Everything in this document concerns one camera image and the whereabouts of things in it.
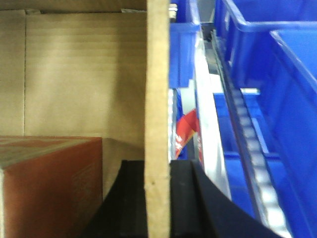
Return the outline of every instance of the corrugated cardboard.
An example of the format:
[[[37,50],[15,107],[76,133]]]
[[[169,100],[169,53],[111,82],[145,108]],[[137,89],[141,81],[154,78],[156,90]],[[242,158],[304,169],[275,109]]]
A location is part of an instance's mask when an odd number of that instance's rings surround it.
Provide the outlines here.
[[[21,8],[91,12],[146,6],[144,0],[0,1],[0,9]],[[149,234],[164,238],[169,234],[168,2],[148,0],[147,16],[148,22],[144,13],[28,15],[25,134],[101,136],[105,192],[122,159],[144,157],[145,140]],[[23,92],[17,95],[22,98]]]
[[[0,11],[0,29],[0,134],[23,135],[24,11]]]
[[[146,0],[2,0],[0,9],[40,9],[44,12],[121,12],[145,10]]]
[[[26,135],[102,136],[139,151],[115,158],[116,174],[122,159],[144,158],[145,85],[144,13],[27,16]]]
[[[0,237],[77,237],[102,203],[101,139],[1,136],[0,154]]]
[[[148,1],[145,188],[149,237],[170,233],[167,158],[168,1]]]

